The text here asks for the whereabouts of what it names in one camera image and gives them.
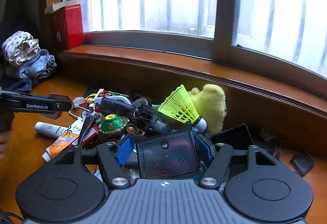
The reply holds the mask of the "person left hand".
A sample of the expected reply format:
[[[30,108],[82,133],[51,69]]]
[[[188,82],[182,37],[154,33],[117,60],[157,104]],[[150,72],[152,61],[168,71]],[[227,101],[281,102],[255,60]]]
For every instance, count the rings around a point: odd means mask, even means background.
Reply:
[[[8,149],[11,132],[6,131],[0,134],[0,159],[3,160]]]

